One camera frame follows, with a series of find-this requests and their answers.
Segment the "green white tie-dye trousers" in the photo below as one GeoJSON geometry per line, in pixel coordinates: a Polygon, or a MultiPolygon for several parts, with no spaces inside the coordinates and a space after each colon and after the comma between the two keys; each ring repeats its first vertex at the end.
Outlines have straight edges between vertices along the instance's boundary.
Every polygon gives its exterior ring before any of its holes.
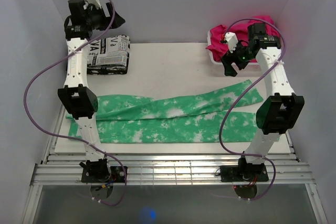
{"type": "Polygon", "coordinates": [[[98,97],[101,143],[216,143],[220,124],[250,80],[208,93],[155,100],[136,95],[98,97]]]}

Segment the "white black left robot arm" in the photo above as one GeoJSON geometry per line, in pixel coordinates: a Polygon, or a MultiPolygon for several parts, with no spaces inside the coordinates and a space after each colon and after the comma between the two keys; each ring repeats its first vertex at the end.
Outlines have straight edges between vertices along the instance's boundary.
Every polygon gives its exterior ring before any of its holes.
{"type": "Polygon", "coordinates": [[[111,2],[106,4],[106,16],[98,1],[69,0],[70,16],[64,23],[68,47],[67,75],[58,97],[74,118],[84,141],[86,161],[81,162],[84,178],[105,182],[111,177],[106,155],[99,151],[101,142],[96,125],[98,98],[87,82],[87,57],[92,32],[118,28],[125,20],[115,13],[111,2]]]}

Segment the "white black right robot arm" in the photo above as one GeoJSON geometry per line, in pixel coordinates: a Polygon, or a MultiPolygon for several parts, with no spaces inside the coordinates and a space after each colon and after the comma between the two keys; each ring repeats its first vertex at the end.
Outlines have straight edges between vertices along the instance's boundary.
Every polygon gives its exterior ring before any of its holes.
{"type": "Polygon", "coordinates": [[[288,81],[280,38],[267,34],[265,23],[249,25],[247,34],[248,43],[244,46],[235,33],[224,33],[222,43],[228,45],[228,52],[221,58],[224,74],[234,77],[237,72],[233,64],[242,70],[255,59],[262,71],[267,98],[256,113],[256,135],[238,164],[220,167],[222,182],[268,181],[265,157],[280,136],[294,127],[305,104],[303,96],[296,95],[288,81]]]}

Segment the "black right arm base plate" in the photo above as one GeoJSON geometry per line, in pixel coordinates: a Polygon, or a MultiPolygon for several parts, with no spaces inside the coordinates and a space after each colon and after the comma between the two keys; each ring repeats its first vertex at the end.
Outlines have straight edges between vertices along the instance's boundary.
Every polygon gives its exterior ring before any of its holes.
{"type": "Polygon", "coordinates": [[[257,182],[269,181],[268,173],[264,164],[252,165],[242,168],[236,166],[221,166],[221,182],[250,182],[256,179],[257,182]]]}

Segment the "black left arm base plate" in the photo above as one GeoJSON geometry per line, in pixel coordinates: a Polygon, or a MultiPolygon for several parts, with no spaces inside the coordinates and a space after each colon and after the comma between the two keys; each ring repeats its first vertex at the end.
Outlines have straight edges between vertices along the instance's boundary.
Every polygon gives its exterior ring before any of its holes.
{"type": "Polygon", "coordinates": [[[106,171],[89,172],[85,168],[82,171],[82,183],[124,183],[127,177],[128,167],[122,169],[121,166],[110,166],[106,171]]]}

